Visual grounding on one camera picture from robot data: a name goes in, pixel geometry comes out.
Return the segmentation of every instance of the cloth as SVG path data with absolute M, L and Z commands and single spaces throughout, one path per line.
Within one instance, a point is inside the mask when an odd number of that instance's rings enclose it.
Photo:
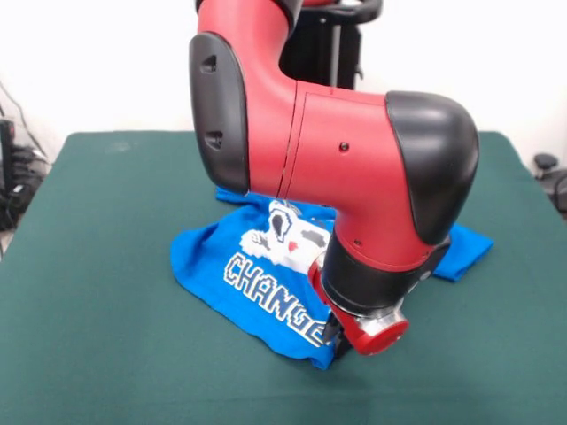
M 326 369 L 334 355 L 333 344 L 322 342 L 330 309 L 309 284 L 307 271 L 330 232 L 309 216 L 320 210 L 257 201 L 179 235 L 171 247 L 175 278 L 274 352 Z
M 216 188 L 216 198 L 237 205 L 257 205 L 262 207 L 272 198 L 249 193 L 239 195 L 222 188 Z M 302 212 L 306 212 L 311 220 L 324 223 L 328 230 L 332 230 L 333 221 L 336 217 L 335 210 L 330 207 L 294 203 Z M 454 224 L 450 231 L 451 246 L 445 257 L 438 264 L 435 272 L 436 277 L 450 282 L 459 282 L 467 270 L 480 261 L 493 247 L 493 241 L 479 233 L 459 224 Z

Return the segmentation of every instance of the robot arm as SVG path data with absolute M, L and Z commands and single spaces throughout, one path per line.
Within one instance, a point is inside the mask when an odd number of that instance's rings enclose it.
M 447 248 L 477 169 L 478 134 L 445 97 L 285 76 L 278 60 L 303 3 L 329 1 L 197 1 L 194 125 L 215 184 L 337 209 L 311 277 L 330 322 L 370 355 L 401 336 L 401 301 Z

